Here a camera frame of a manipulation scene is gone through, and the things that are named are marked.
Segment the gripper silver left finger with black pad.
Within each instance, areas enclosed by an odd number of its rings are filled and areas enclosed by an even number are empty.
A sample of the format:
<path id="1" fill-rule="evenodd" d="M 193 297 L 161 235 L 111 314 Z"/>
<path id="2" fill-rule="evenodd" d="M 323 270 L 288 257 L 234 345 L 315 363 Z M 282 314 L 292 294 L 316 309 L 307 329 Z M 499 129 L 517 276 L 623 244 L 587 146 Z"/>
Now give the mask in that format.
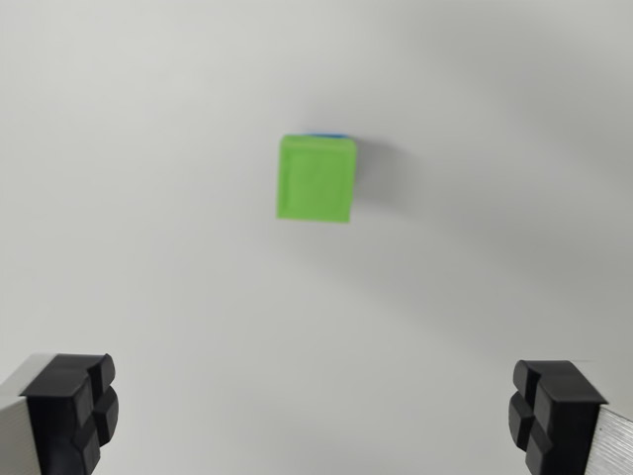
<path id="1" fill-rule="evenodd" d="M 1 383 L 1 472 L 94 472 L 115 433 L 112 356 L 36 353 Z"/>

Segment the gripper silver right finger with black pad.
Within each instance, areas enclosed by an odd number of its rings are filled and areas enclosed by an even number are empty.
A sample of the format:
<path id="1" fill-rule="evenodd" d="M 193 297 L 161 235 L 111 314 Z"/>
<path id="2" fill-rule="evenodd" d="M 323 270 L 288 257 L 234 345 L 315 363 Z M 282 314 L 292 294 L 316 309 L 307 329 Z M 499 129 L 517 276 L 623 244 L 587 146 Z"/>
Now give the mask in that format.
<path id="1" fill-rule="evenodd" d="M 632 421 L 568 360 L 519 360 L 508 428 L 534 475 L 630 474 Z"/>

